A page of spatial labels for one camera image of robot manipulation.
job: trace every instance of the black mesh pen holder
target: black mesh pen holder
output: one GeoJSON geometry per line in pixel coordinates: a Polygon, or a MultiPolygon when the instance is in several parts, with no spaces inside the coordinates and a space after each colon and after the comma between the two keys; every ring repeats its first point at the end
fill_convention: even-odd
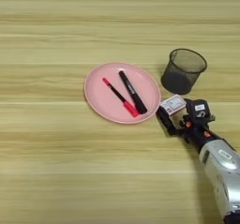
{"type": "Polygon", "coordinates": [[[188,49],[173,50],[161,83],[172,93],[187,94],[206,67],[206,60],[199,53],[188,49]]]}

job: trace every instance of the white label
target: white label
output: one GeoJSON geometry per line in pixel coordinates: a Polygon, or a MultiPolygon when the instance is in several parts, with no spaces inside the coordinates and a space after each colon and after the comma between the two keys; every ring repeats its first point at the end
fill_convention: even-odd
{"type": "Polygon", "coordinates": [[[223,157],[227,158],[228,160],[232,159],[232,156],[223,150],[219,150],[218,153],[223,157]]]}
{"type": "Polygon", "coordinates": [[[174,113],[182,110],[186,106],[186,102],[178,95],[174,95],[170,97],[160,104],[169,115],[173,115],[174,113]]]}
{"type": "Polygon", "coordinates": [[[205,110],[205,106],[204,106],[204,104],[201,104],[201,105],[195,106],[195,111],[202,111],[202,110],[205,110]]]}

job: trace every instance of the wood grain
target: wood grain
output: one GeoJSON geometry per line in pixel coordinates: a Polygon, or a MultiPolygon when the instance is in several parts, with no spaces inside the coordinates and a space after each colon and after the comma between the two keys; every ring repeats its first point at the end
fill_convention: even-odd
{"type": "Polygon", "coordinates": [[[169,52],[200,52],[211,128],[240,151],[240,0],[0,0],[0,223],[217,224],[189,144],[152,118],[103,120],[90,70],[130,62],[160,84],[169,52]]]}

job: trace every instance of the red marker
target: red marker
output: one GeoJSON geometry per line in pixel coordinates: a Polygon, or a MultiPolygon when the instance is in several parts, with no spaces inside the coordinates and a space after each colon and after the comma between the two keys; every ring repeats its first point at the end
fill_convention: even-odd
{"type": "Polygon", "coordinates": [[[102,79],[106,85],[110,87],[110,89],[116,94],[116,96],[124,103],[124,107],[128,110],[128,112],[133,116],[136,117],[139,115],[138,111],[109,83],[106,78],[102,79]]]}

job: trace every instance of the orange part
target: orange part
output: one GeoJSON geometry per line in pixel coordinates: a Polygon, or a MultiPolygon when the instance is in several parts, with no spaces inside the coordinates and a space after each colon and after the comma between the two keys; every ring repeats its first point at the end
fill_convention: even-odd
{"type": "Polygon", "coordinates": [[[205,136],[206,138],[212,137],[212,135],[211,135],[208,131],[205,131],[205,132],[204,132],[204,136],[205,136]]]}
{"type": "Polygon", "coordinates": [[[187,128],[191,127],[191,123],[190,122],[186,122],[186,127],[187,128]]]}

